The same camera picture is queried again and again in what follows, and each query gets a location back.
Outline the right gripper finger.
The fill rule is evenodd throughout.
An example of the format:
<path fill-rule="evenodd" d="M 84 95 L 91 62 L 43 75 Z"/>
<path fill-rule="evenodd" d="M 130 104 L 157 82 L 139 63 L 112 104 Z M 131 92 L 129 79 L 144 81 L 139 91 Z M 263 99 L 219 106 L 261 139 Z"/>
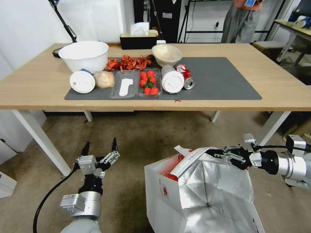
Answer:
<path fill-rule="evenodd" d="M 232 160 L 235 160 L 235 161 L 238 161 L 238 162 L 241 162 L 241 163 L 245 163 L 246 162 L 246 160 L 242 156 L 233 154 L 231 152 L 224 152 L 223 154 L 216 154 L 215 153 L 212 156 L 214 158 L 217 158 L 217 159 L 222 159 L 226 163 L 233 163 Z"/>
<path fill-rule="evenodd" d="M 233 154 L 240 154 L 241 151 L 243 151 L 244 148 L 240 145 L 238 146 L 229 146 L 224 148 L 216 148 L 216 147 L 210 147 L 207 150 L 207 154 L 225 154 L 227 152 L 231 152 Z"/>

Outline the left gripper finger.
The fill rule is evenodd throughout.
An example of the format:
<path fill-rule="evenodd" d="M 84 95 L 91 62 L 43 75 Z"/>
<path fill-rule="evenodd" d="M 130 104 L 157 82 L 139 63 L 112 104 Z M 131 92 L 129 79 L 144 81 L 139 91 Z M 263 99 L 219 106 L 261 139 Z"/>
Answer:
<path fill-rule="evenodd" d="M 120 153 L 118 152 L 117 139 L 114 137 L 111 152 L 100 160 L 100 169 L 102 171 L 108 170 L 119 159 L 119 157 Z"/>
<path fill-rule="evenodd" d="M 90 147 L 90 142 L 88 141 L 86 145 L 83 147 L 80 157 L 88 156 L 89 147 Z"/>

